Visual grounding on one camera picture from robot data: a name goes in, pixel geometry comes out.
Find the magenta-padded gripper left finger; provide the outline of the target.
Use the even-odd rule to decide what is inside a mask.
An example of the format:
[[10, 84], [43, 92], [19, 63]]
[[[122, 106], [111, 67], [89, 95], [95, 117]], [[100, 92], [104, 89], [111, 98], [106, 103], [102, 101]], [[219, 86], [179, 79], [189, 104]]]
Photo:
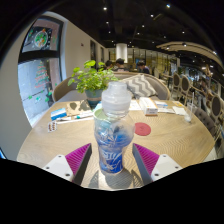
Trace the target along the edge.
[[70, 152], [66, 156], [62, 154], [57, 155], [43, 167], [43, 170], [73, 182], [76, 185], [80, 185], [91, 154], [92, 146], [88, 143]]

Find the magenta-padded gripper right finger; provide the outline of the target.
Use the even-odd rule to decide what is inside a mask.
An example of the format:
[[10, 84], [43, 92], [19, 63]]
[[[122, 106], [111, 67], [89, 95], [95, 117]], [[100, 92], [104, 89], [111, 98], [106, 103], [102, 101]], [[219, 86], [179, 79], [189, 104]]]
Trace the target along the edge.
[[167, 154], [158, 155], [136, 143], [132, 146], [132, 153], [145, 185], [182, 169], [182, 167]]

